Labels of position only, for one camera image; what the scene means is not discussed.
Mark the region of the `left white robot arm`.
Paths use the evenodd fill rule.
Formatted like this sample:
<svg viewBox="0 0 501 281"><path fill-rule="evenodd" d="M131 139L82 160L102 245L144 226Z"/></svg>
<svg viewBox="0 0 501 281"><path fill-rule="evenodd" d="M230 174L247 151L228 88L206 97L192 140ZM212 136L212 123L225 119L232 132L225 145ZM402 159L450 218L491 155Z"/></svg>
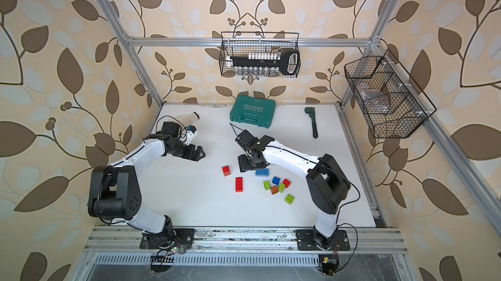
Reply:
<svg viewBox="0 0 501 281"><path fill-rule="evenodd" d="M142 202L138 177L156 159L172 155L198 162L205 157L202 147L191 141L198 130L194 125L164 122L160 131L148 135L131 154L91 173L87 210L106 225L125 223L150 235L174 236L172 221Z"/></svg>

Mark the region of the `red long lego brick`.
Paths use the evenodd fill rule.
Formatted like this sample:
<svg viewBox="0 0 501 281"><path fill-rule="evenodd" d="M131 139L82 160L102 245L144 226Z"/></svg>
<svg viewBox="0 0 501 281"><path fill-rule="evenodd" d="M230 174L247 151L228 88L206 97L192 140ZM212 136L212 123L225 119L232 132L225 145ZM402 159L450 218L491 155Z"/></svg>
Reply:
<svg viewBox="0 0 501 281"><path fill-rule="evenodd" d="M236 177L235 179L235 191L236 193L243 192L243 177Z"/></svg>

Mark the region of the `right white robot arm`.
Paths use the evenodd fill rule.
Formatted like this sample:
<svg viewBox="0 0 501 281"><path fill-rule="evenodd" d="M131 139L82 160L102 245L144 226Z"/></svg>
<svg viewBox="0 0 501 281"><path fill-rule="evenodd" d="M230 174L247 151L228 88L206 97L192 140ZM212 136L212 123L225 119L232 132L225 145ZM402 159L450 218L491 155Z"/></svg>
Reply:
<svg viewBox="0 0 501 281"><path fill-rule="evenodd" d="M270 136L258 138L247 130L236 135L236 143L244 151L238 157L242 173L276 165L304 179L318 209L315 234L325 239L335 235L338 212L352 184L334 157L329 154L321 157L302 154Z"/></svg>

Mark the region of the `red small lego brick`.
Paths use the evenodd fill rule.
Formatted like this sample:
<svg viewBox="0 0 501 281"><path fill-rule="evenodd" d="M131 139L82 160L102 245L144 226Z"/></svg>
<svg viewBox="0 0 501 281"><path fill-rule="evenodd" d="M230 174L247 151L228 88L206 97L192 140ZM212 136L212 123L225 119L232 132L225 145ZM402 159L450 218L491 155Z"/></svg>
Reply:
<svg viewBox="0 0 501 281"><path fill-rule="evenodd" d="M224 167L222 168L222 170L223 170L223 175L224 175L225 177L228 177L228 176L230 176L230 175L231 175L231 170L230 170L230 167L229 167L229 166L224 166Z"/></svg>

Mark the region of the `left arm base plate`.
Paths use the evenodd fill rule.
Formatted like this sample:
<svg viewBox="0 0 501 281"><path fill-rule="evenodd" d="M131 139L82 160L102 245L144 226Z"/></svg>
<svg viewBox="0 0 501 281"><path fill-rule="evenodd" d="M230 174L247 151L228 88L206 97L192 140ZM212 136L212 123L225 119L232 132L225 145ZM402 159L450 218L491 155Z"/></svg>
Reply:
<svg viewBox="0 0 501 281"><path fill-rule="evenodd" d="M174 228L168 233L150 234L143 233L140 242L141 249L155 250L174 247L189 249L194 242L195 229L193 228Z"/></svg>

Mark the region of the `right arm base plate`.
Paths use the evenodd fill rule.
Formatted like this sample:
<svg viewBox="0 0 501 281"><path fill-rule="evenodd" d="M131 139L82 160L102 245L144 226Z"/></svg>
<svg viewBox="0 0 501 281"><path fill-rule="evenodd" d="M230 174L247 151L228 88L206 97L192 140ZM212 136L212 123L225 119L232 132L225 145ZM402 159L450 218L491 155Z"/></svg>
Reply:
<svg viewBox="0 0 501 281"><path fill-rule="evenodd" d="M349 251L350 242L345 230L337 230L331 237L325 237L314 229L296 230L297 248L300 251Z"/></svg>

